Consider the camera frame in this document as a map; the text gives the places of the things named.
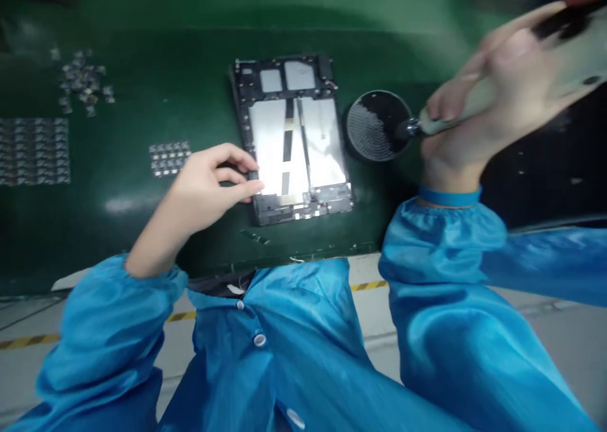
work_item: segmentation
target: yellow and black tape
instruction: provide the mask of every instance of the yellow and black tape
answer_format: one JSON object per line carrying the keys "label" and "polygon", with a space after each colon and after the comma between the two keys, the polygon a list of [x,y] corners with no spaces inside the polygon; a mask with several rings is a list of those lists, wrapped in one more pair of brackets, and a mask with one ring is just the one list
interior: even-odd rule
{"label": "yellow and black tape", "polygon": [[372,290],[373,288],[387,287],[388,282],[385,280],[380,280],[376,282],[369,283],[359,283],[358,285],[352,285],[350,290],[354,291],[362,291],[362,290]]}
{"label": "yellow and black tape", "polygon": [[[381,280],[368,283],[360,283],[358,285],[352,285],[350,289],[353,292],[372,290],[373,288],[381,288],[388,285],[388,282]],[[172,323],[174,321],[183,321],[187,319],[195,319],[196,311],[182,312],[171,315],[166,322]],[[60,339],[59,334],[42,334],[39,336],[32,337],[19,337],[12,340],[0,341],[0,351],[2,350],[14,350],[19,348],[31,347],[33,345],[40,345],[42,343],[55,343]]]}

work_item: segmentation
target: small electronic component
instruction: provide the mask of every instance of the small electronic component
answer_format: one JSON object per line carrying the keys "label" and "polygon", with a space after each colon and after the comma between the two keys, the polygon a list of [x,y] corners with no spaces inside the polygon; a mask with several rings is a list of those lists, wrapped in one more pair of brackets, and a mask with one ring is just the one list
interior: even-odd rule
{"label": "small electronic component", "polygon": [[188,141],[152,144],[148,151],[152,174],[155,177],[177,175],[192,153]]}
{"label": "small electronic component", "polygon": [[0,186],[70,183],[66,119],[0,119],[0,128]]}
{"label": "small electronic component", "polygon": [[[54,58],[57,57],[56,54],[53,54],[51,51],[51,55]],[[59,88],[64,96],[59,98],[59,105],[63,114],[73,112],[71,106],[72,94],[84,104],[87,117],[94,117],[97,114],[95,105],[99,100],[99,95],[103,95],[106,103],[116,102],[113,86],[101,85],[101,78],[106,76],[106,67],[87,64],[87,60],[92,54],[90,49],[76,51],[73,59],[61,67],[63,76],[59,81]]]}

